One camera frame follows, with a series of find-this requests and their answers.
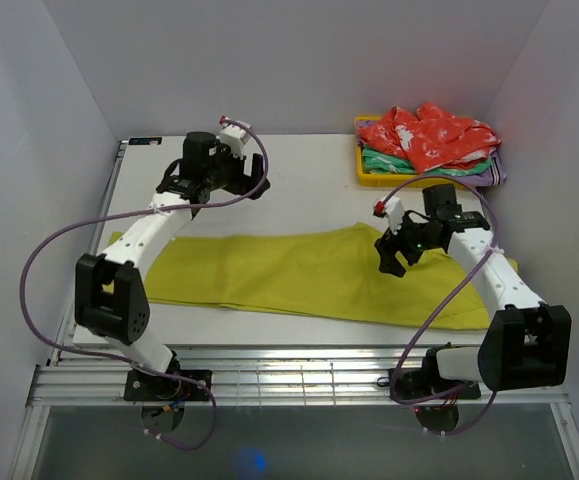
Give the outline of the yellow-green trousers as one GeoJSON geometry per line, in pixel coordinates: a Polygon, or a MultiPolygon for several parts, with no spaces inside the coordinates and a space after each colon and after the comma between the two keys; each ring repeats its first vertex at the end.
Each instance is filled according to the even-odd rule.
{"type": "Polygon", "coordinates": [[[418,328],[466,274],[441,249],[398,278],[379,271],[380,232],[178,237],[144,281],[153,303],[226,307],[418,328]]]}

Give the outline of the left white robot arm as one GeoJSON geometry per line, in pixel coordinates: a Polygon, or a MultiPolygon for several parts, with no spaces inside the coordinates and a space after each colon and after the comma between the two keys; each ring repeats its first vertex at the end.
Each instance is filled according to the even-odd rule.
{"type": "Polygon", "coordinates": [[[75,268],[75,322],[119,350],[146,372],[146,386],[159,399],[174,397],[181,376],[175,354],[151,331],[144,279],[175,235],[211,207],[211,195],[257,199],[270,183],[263,152],[245,165],[252,139],[248,124],[228,122],[216,133],[190,132],[182,155],[165,170],[145,213],[97,255],[84,254],[75,268]]]}

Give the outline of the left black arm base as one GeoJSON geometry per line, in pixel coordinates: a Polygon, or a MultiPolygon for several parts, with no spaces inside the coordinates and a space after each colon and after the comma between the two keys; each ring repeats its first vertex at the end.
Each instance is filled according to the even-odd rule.
{"type": "Polygon", "coordinates": [[[211,389],[211,370],[182,370],[177,375],[191,383],[154,376],[137,370],[127,374],[122,398],[130,402],[208,401],[205,388],[211,389]]]}

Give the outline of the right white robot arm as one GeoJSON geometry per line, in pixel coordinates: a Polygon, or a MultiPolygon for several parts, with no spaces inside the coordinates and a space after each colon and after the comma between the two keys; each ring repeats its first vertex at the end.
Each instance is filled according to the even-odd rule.
{"type": "Polygon", "coordinates": [[[433,185],[422,195],[418,222],[395,193],[374,204],[374,215],[388,221],[375,243],[380,272],[403,277],[424,252],[441,249],[464,271],[459,285],[475,288],[490,323],[477,346],[432,348],[415,371],[398,362],[391,399],[422,403],[480,384],[492,392],[562,385],[572,326],[567,309],[547,304],[521,279],[498,246],[492,216],[464,210],[454,186],[433,185]]]}

